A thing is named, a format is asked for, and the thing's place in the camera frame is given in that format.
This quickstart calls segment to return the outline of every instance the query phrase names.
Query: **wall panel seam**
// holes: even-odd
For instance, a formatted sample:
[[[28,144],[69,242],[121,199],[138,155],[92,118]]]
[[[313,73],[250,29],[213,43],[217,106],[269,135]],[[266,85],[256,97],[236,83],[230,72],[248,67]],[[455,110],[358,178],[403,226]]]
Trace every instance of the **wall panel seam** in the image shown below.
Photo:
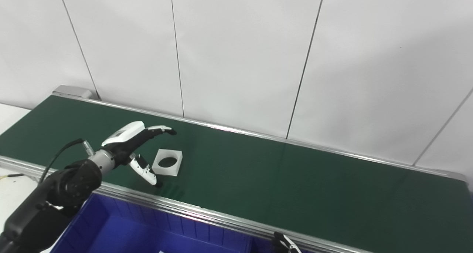
[[[294,100],[294,107],[292,108],[291,119],[289,120],[289,126],[287,127],[286,139],[289,137],[289,131],[291,130],[292,125],[292,118],[294,118],[294,112],[296,111],[297,99],[299,98],[300,88],[302,86],[302,80],[304,79],[304,73],[306,71],[307,61],[309,60],[310,49],[312,47],[312,41],[314,40],[314,34],[316,32],[317,22],[319,20],[320,9],[322,7],[322,2],[324,0],[320,0],[319,8],[317,10],[316,21],[314,23],[314,29],[312,30],[312,36],[310,37],[309,48],[307,50],[306,61],[304,62],[304,67],[302,68],[302,75],[299,81],[299,87],[297,88],[296,99]]]
[[[460,104],[456,107],[456,109],[453,111],[453,113],[450,115],[450,117],[447,119],[447,121],[442,125],[442,127],[439,129],[439,131],[435,134],[435,136],[432,138],[432,140],[427,144],[427,146],[422,150],[420,153],[419,157],[414,161],[412,164],[413,166],[417,165],[417,162],[422,158],[422,156],[427,152],[427,150],[431,147],[433,142],[439,137],[439,135],[442,133],[442,131],[446,128],[446,126],[450,123],[450,121],[455,117],[456,113],[460,110],[460,108],[465,104],[466,100],[470,98],[471,94],[473,93],[473,88],[470,89],[468,94],[466,94],[465,98],[460,102]]]
[[[77,44],[79,46],[79,49],[81,50],[82,58],[84,59],[84,63],[86,64],[87,71],[88,71],[88,74],[90,76],[90,80],[92,81],[93,88],[95,88],[95,93],[97,94],[98,99],[102,100],[100,98],[100,95],[98,94],[98,90],[97,90],[97,86],[95,85],[95,81],[93,81],[92,73],[90,72],[90,69],[88,67],[86,56],[84,55],[84,51],[82,50],[82,46],[81,46],[81,43],[79,41],[79,37],[77,36],[76,29],[74,28],[74,24],[72,23],[72,19],[71,19],[71,16],[69,14],[69,10],[67,9],[66,2],[64,0],[61,0],[61,1],[62,1],[62,4],[64,5],[64,9],[66,10],[67,18],[69,19],[69,23],[71,24],[72,31],[74,32],[74,36],[76,37],[76,41],[77,41]]]
[[[183,95],[182,95],[181,67],[179,65],[179,51],[177,49],[176,19],[174,18],[174,0],[171,0],[171,9],[172,9],[172,12],[173,12],[174,42],[176,43],[177,73],[179,74],[179,88],[181,88],[182,117],[186,118],[184,116],[184,98],[183,98]]]

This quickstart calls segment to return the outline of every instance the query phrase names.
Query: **black cable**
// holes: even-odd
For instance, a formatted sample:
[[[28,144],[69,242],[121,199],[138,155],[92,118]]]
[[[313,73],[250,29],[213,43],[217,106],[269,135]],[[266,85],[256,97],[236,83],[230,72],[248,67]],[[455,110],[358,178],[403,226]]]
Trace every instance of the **black cable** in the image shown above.
[[[42,181],[44,180],[44,177],[46,177],[46,174],[48,174],[48,171],[49,169],[51,168],[52,164],[54,163],[54,161],[59,157],[59,155],[61,155],[61,153],[66,150],[67,148],[73,146],[73,145],[76,145],[76,144],[80,144],[82,142],[84,142],[85,140],[83,140],[82,138],[79,138],[79,139],[76,139],[74,141],[71,141],[69,143],[67,143],[66,145],[64,145],[64,147],[62,147],[57,153],[56,155],[54,155],[54,158],[51,160],[51,162],[49,162],[49,164],[46,166],[46,168],[44,169],[44,172],[42,172],[42,175],[41,175],[41,178],[39,179],[39,184],[42,183]]]

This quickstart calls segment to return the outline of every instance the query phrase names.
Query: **black fingertip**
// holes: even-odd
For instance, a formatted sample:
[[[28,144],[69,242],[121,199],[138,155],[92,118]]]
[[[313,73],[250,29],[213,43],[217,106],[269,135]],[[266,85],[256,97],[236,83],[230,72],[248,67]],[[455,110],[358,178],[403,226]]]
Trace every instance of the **black fingertip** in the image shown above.
[[[286,240],[286,238],[284,238],[284,234],[279,232],[274,232],[274,237],[282,241]]]

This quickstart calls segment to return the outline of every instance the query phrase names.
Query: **white square block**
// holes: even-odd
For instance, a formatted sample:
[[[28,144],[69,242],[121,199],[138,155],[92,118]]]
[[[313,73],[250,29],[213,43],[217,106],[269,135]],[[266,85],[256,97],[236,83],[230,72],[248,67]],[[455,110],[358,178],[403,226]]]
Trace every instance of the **white square block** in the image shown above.
[[[161,167],[159,166],[159,162],[168,157],[173,157],[176,159],[176,163],[170,167]],[[152,170],[155,174],[162,174],[162,175],[171,175],[177,176],[179,172],[179,167],[181,167],[182,162],[182,151],[179,150],[169,150],[169,149],[159,149],[157,151],[156,157],[153,162]]]

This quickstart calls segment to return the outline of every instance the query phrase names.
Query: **metal connector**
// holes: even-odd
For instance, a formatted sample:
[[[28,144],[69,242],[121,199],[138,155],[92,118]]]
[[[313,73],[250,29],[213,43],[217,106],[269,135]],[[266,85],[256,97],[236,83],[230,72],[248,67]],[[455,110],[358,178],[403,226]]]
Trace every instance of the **metal connector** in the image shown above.
[[[92,147],[90,146],[90,144],[87,140],[82,142],[82,145],[84,145],[84,149],[86,150],[87,155],[89,155],[89,157],[92,157],[92,156],[95,155],[95,151],[93,151]]]

